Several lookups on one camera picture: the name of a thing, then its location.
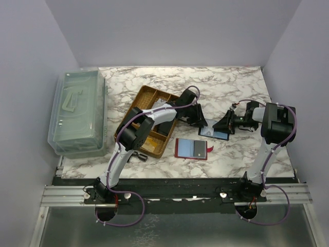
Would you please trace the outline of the red card holder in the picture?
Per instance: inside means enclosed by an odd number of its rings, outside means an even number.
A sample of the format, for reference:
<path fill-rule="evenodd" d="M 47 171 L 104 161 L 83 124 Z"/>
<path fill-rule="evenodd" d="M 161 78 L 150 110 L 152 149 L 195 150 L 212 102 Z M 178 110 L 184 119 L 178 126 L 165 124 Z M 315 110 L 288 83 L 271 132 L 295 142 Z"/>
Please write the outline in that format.
<path fill-rule="evenodd" d="M 208 153 L 210 153 L 213 150 L 212 147 L 208 147 L 207 143 L 207 156 L 206 158 L 194 158 L 193 157 L 193 143 L 195 140 L 192 139 L 183 139 L 183 138 L 177 138 L 175 142 L 175 154 L 174 156 L 176 158 L 185 158 L 185 159 L 191 159 L 191 160 L 201 160 L 206 161 L 208 159 Z"/>

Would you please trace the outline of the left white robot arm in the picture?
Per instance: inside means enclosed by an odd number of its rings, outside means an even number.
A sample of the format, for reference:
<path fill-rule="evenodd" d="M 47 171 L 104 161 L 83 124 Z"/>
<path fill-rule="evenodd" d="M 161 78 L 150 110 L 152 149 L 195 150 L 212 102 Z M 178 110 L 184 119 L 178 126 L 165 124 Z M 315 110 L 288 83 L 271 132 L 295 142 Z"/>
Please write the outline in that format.
<path fill-rule="evenodd" d="M 132 108 L 117 128 L 115 148 L 108 162 L 107 170 L 96 178 L 93 187 L 96 193 L 106 199 L 114 191 L 112 188 L 119 182 L 120 174 L 132 156 L 133 152 L 141 148 L 154 126 L 185 118 L 186 123 L 192 127 L 207 126 L 201 105 L 197 103 L 200 90 L 196 86 L 194 93 L 189 86 L 174 101 L 168 101 L 160 107 L 149 110 Z"/>

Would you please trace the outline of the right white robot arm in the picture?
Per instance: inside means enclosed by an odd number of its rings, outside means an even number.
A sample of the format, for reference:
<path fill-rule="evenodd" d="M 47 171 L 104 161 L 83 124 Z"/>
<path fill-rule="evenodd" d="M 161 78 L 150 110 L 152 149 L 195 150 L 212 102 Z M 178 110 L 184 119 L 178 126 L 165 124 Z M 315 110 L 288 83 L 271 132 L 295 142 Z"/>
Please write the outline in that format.
<path fill-rule="evenodd" d="M 278 103 L 262 104 L 255 100 L 247 100 L 244 116 L 238 116 L 235 109 L 239 104 L 232 104 L 225 116 L 213 125 L 213 129 L 234 134 L 238 127 L 249 130 L 261 128 L 260 149 L 252 166 L 245 172 L 243 181 L 253 186 L 264 187 L 268 171 L 277 155 L 296 136 L 296 108 Z"/>

